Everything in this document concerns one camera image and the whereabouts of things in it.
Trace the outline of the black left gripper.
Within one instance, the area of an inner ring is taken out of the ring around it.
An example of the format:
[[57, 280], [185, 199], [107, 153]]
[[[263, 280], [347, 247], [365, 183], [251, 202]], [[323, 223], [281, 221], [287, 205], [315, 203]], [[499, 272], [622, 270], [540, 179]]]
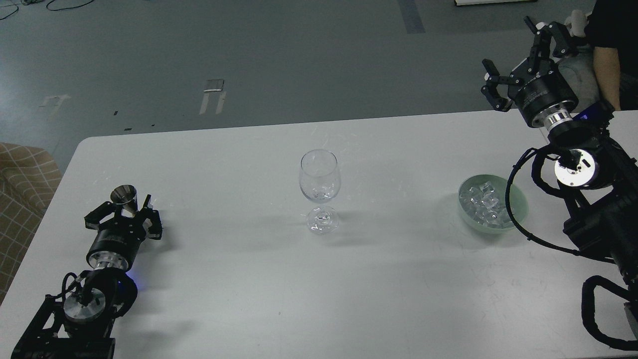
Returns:
[[110, 214], [121, 213], [122, 205], [105, 201], [84, 216], [87, 229], [96, 230], [96, 238], [86, 255], [87, 264], [94, 270], [113, 267], [129, 271], [145, 239], [162, 239], [162, 222], [158, 210], [148, 194], [137, 212], [137, 219], [127, 216], [102, 220]]

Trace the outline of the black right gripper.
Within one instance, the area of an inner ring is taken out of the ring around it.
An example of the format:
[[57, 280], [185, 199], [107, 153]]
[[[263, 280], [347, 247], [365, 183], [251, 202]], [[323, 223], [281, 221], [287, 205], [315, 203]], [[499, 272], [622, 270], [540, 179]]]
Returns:
[[[495, 111], [507, 112], [514, 104], [526, 125], [538, 129], [545, 126], [547, 115], [543, 112], [569, 113], [579, 104], [576, 93], [554, 60], [576, 57], [580, 51], [564, 24], [540, 22], [530, 16], [525, 16], [523, 21], [534, 34], [529, 58], [508, 76], [502, 76], [492, 60], [483, 59], [486, 78], [481, 93]], [[532, 59], [538, 62], [536, 68]], [[499, 93], [499, 85], [508, 85], [507, 98]]]

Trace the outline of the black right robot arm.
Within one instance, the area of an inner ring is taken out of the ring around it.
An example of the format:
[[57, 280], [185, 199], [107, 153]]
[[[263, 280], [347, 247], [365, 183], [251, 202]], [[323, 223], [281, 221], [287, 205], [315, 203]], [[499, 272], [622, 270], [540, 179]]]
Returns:
[[510, 189], [520, 168], [533, 160], [531, 177], [545, 193], [562, 198], [570, 215], [563, 232], [576, 249], [558, 247], [538, 238], [513, 219], [527, 239], [561, 252], [615, 264], [624, 280], [619, 286], [601, 276], [588, 278], [582, 286], [581, 318], [585, 330], [610, 348], [635, 352], [636, 340], [602, 333], [595, 320], [595, 289], [604, 288], [624, 299], [625, 314], [637, 332], [638, 275], [638, 173], [636, 159], [629, 157], [609, 135], [615, 109], [599, 100], [579, 114], [571, 112], [577, 96], [561, 75], [556, 59], [578, 53], [568, 29], [558, 22], [524, 22], [534, 35], [525, 58], [509, 75], [499, 73], [492, 60], [484, 59], [485, 84], [481, 93], [495, 111], [517, 107], [526, 124], [545, 128], [549, 143], [528, 149], [513, 166], [506, 182], [504, 202], [513, 217]]

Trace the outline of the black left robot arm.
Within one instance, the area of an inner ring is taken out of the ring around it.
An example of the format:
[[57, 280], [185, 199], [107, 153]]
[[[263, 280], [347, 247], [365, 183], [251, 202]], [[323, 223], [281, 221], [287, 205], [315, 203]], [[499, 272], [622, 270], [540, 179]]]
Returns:
[[110, 200], [86, 214], [96, 238], [87, 252], [88, 270], [67, 273], [57, 295], [46, 295], [10, 354], [12, 359], [111, 359], [116, 319], [138, 296], [129, 275], [141, 244], [162, 238], [151, 195], [138, 207], [136, 194], [113, 190]]

